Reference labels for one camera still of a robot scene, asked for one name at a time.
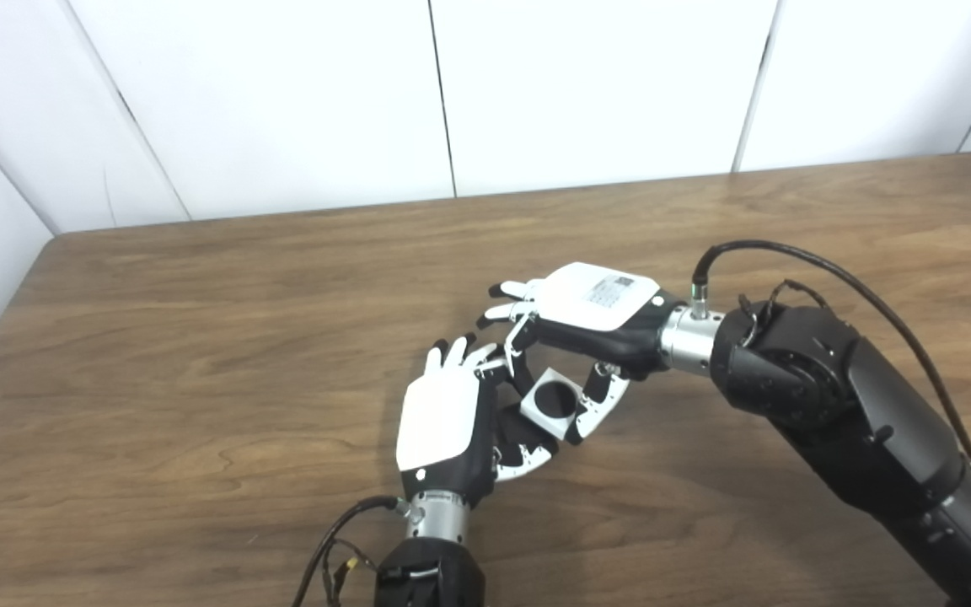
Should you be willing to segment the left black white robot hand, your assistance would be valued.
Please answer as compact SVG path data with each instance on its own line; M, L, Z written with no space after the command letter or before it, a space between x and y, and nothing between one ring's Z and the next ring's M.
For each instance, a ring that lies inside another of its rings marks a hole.
M496 484L543 468L560 450L518 404L498 404L507 363L496 343L474 343L474 334L435 342L405 390L394 461L409 500L450 492L477 508Z

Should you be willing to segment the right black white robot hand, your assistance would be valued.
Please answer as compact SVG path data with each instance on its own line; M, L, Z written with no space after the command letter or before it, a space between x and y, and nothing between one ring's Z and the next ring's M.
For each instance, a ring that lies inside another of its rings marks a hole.
M486 309L475 326L482 330L512 323L502 357L510 383L528 402L536 383L527 352L536 343L594 361L588 380L575 392L570 415L556 419L531 405L523 407L525 417L571 445L597 430L632 380L669 368L662 350L663 327L681 300L650 277L572 262L544 279L497 283L489 294L509 301Z

